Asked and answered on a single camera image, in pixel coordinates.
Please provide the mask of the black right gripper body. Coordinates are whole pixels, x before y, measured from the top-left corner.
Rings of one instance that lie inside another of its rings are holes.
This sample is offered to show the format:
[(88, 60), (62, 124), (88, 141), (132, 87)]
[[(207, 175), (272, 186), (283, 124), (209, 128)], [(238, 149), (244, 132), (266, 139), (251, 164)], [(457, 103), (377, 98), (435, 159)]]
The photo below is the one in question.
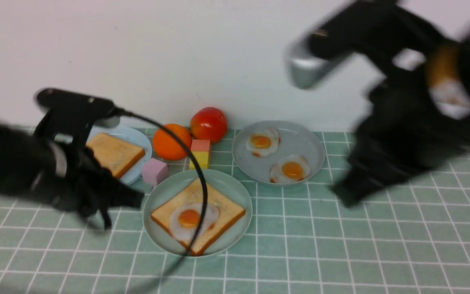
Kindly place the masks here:
[(437, 110), (424, 72), (389, 76), (369, 97), (372, 110), (355, 130), (350, 168), (331, 188), (346, 207), (470, 152), (470, 138), (458, 131), (466, 123)]

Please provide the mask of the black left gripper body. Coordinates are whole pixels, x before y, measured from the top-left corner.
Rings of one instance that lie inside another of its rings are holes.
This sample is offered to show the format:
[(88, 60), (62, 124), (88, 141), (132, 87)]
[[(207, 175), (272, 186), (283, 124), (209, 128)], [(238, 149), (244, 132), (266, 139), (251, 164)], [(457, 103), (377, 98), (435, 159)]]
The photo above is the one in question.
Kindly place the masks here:
[(101, 166), (87, 147), (78, 149), (64, 142), (52, 142), (55, 174), (51, 206), (61, 212), (74, 212), (95, 231), (110, 231), (111, 208), (139, 209), (144, 193), (115, 178)]

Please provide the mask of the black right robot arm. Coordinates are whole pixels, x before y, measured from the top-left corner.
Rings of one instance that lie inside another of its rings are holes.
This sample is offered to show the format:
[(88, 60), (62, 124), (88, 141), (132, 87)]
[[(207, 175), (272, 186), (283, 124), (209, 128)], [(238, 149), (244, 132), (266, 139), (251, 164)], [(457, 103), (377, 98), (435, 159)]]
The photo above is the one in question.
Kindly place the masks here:
[(331, 187), (345, 207), (470, 151), (470, 33), (455, 41), (396, 0), (355, 0), (298, 45), (329, 67), (362, 54), (384, 74)]

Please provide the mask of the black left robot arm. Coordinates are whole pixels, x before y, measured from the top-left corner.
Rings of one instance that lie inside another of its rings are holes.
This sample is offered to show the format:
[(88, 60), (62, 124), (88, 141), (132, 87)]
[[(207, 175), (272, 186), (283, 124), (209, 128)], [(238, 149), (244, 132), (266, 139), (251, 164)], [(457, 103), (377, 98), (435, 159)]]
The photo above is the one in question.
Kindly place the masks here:
[(110, 208), (139, 209), (144, 198), (102, 167), (89, 147), (32, 136), (1, 121), (0, 195), (75, 213), (83, 222), (99, 212), (104, 230), (112, 227)]

